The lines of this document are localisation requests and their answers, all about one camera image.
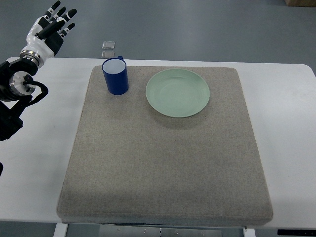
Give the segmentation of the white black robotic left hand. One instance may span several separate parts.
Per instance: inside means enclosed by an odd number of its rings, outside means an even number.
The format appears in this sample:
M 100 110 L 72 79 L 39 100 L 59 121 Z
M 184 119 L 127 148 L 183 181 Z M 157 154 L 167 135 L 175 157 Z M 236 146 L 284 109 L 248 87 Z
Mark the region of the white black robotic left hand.
M 58 0 L 35 21 L 27 34 L 27 45 L 20 53 L 20 58 L 32 61 L 37 68 L 57 55 L 64 38 L 75 27 L 75 23 L 69 21 L 77 14 L 77 10 L 60 8 L 60 4 Z

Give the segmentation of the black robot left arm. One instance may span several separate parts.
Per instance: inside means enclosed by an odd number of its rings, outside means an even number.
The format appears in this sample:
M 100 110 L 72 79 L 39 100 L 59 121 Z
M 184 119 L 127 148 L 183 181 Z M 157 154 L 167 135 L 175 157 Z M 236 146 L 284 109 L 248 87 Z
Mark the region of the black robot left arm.
M 48 88 L 33 79 L 40 67 L 39 61 L 24 56 L 0 65 L 0 140 L 8 140 L 20 128 L 23 111 L 43 99 Z

